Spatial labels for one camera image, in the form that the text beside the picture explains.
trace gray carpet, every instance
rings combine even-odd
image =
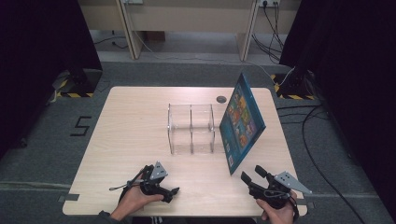
[[[92,98],[58,98],[35,123],[27,138],[28,146],[10,150],[0,161],[0,223],[89,223],[92,220],[65,216],[60,198],[67,194],[73,182],[111,87],[233,87],[244,71],[252,87],[272,91],[278,108],[320,103],[278,99],[271,79],[253,65],[103,63],[103,67],[104,73]],[[266,69],[270,74],[289,71],[281,66]],[[311,109],[278,110],[297,175],[314,192],[305,195],[308,214],[297,223],[360,223],[319,174],[304,147],[301,121]],[[393,223],[363,170],[348,157],[324,108],[316,113],[305,124],[304,134],[318,168],[366,223]],[[90,128],[85,136],[70,136],[83,133],[84,130],[75,128],[80,116],[91,117],[80,123]]]

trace black cable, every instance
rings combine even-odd
[[[132,180],[128,181],[126,184],[124,184],[124,185],[122,185],[122,186],[119,186],[119,187],[116,187],[116,188],[110,188],[110,189],[108,189],[108,190],[116,190],[116,189],[120,189],[120,188],[127,187],[127,186],[128,186],[128,183],[131,183],[131,185],[132,185],[132,184],[136,181],[136,179],[137,179],[141,174],[143,174],[144,172],[146,172],[146,169],[140,170],[140,172],[139,172]]]
[[[289,197],[289,203],[293,207],[293,211],[294,211],[293,222],[295,222],[297,218],[300,216],[300,212],[297,207],[297,202],[294,200],[293,197]]]
[[[316,107],[316,106],[321,106],[321,105],[292,105],[292,106],[279,107],[276,110],[293,109],[293,108],[305,108],[305,107]]]
[[[264,5],[263,5],[264,15],[267,18],[268,22],[270,23],[271,30],[273,31],[273,38],[277,41],[277,43],[281,46],[281,48],[283,48],[283,43],[280,40],[279,34],[277,33],[277,18],[276,18],[276,29],[275,29],[265,9],[266,9],[266,1],[264,1]],[[276,17],[278,17],[278,7],[276,7]]]
[[[274,62],[274,61],[272,60],[272,58],[276,59],[277,61],[280,60],[274,53],[271,52],[271,48],[265,46],[262,42],[260,42],[260,41],[257,39],[257,36],[256,36],[256,35],[252,35],[252,37],[253,37],[254,41],[256,42],[257,46],[258,46],[262,51],[264,51],[265,53],[268,54],[268,56],[270,57],[270,60],[271,60],[273,63],[276,63],[276,62]]]
[[[269,47],[265,46],[262,42],[260,42],[260,40],[257,38],[257,36],[255,34],[252,35],[252,37],[255,40],[255,42],[257,43],[257,45],[259,45],[259,47],[263,47],[264,49],[269,49]],[[277,50],[277,49],[272,49],[272,51],[276,51],[278,53],[282,52],[282,51]]]
[[[285,193],[285,192],[283,192],[283,191],[272,190],[272,189],[266,189],[266,190],[264,191],[264,196],[265,196],[266,198],[279,198],[279,197],[285,196],[286,194],[287,194],[287,193]]]
[[[277,43],[279,44],[280,48],[283,49],[283,42],[279,37],[279,31],[277,30],[277,24],[279,22],[279,3],[274,2],[275,5],[275,30],[276,30],[276,36],[277,36]]]
[[[318,112],[318,113],[312,115],[312,116],[310,117],[310,119],[312,119],[312,118],[317,118],[317,119],[326,119],[326,120],[328,120],[329,118],[323,118],[323,117],[321,117],[321,116],[318,116],[319,114],[323,114],[323,113],[327,113],[327,112],[326,112],[326,111]],[[305,116],[306,116],[306,114],[295,113],[295,114],[279,115],[279,117],[282,118],[282,117],[294,116],[294,115],[305,115]]]
[[[364,224],[363,219],[361,218],[361,216],[358,214],[358,212],[355,210],[355,208],[349,203],[349,201],[343,196],[343,194],[327,179],[327,177],[320,171],[317,163],[315,162],[314,158],[312,157],[311,151],[308,148],[308,144],[306,143],[305,140],[305,123],[308,120],[308,118],[311,116],[311,114],[318,109],[319,107],[321,107],[321,105],[317,105],[315,106],[305,117],[304,122],[303,122],[303,127],[302,127],[302,133],[303,133],[303,141],[304,141],[304,146],[305,146],[305,150],[309,156],[309,159],[312,161],[312,163],[314,164],[315,168],[318,170],[318,172],[320,173],[320,175],[323,177],[323,179],[330,185],[330,187],[332,187],[332,189],[341,197],[341,199],[346,203],[346,205],[349,206],[349,208],[352,210],[352,212],[356,215],[356,217],[361,221],[361,223]]]
[[[123,46],[120,46],[119,44],[117,44],[115,41],[111,42],[111,44],[114,45],[114,46],[119,47],[120,49],[126,49],[126,48],[128,48],[128,45],[123,47]]]
[[[125,38],[125,36],[112,36],[112,37],[100,40],[98,42],[93,42],[93,44],[100,44],[100,43],[105,42],[105,41],[110,40],[110,39],[121,39],[121,38]]]

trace wooden table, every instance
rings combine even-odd
[[[271,92],[253,88],[266,129],[230,175],[222,147],[219,122],[226,105],[216,98],[231,96],[233,88],[115,87],[111,90],[96,124],[84,158],[69,194],[77,201],[66,201],[64,213],[71,216],[96,215],[114,210],[121,189],[145,165],[160,161],[169,176],[161,183],[166,189],[180,187],[170,203],[151,203],[135,216],[257,217],[262,210],[248,194],[240,175],[245,171],[253,182],[267,186],[254,168],[257,164],[271,174],[294,166],[283,134]],[[216,139],[213,154],[172,155],[167,134],[168,105],[212,104]],[[298,198],[303,194],[297,192]],[[306,206],[299,205],[300,214]]]

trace picture book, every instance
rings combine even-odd
[[[238,78],[219,129],[232,175],[265,129],[244,74]]]

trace hand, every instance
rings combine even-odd
[[[137,185],[131,187],[121,199],[117,208],[111,213],[111,217],[121,221],[133,212],[143,208],[146,204],[158,202],[163,199],[161,194],[146,195]]]
[[[294,191],[290,192],[291,197],[296,200],[297,194]],[[293,223],[293,207],[290,203],[286,203],[281,209],[271,207],[266,201],[258,199],[256,203],[264,211],[262,212],[262,220],[270,218],[272,224],[292,224]]]

